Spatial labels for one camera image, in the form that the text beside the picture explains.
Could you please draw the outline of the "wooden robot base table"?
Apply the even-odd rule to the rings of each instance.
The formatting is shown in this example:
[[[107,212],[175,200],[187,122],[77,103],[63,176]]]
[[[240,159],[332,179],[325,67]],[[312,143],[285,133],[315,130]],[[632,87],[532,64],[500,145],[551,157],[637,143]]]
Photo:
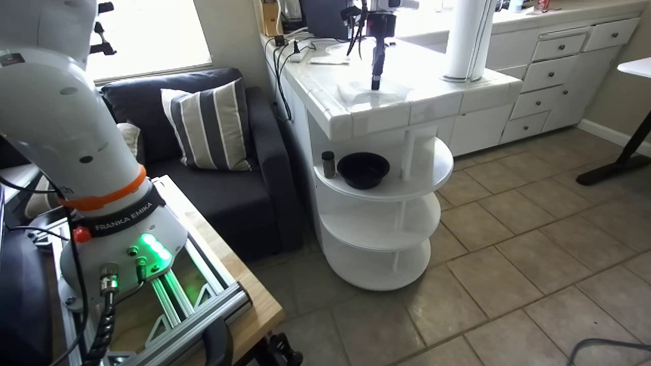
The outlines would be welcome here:
[[[118,306],[109,366],[289,366],[296,352],[275,327],[278,301],[231,250],[186,194],[154,187],[187,231],[175,264]]]

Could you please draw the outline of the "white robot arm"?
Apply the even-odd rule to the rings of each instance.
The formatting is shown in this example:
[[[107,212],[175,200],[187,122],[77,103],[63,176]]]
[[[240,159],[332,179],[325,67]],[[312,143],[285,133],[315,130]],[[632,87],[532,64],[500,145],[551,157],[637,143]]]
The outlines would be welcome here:
[[[74,219],[61,270],[87,307],[107,266],[133,292],[187,242],[86,75],[95,16],[95,0],[0,0],[2,137],[63,192]]]

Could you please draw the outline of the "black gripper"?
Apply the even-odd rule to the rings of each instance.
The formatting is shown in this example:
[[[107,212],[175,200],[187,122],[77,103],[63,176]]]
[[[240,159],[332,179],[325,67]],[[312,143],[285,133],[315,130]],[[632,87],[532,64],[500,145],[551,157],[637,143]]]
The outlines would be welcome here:
[[[394,34],[396,16],[388,11],[371,11],[366,16],[366,34],[373,37],[373,78],[371,78],[371,89],[377,91],[382,82],[385,71],[385,39]]]

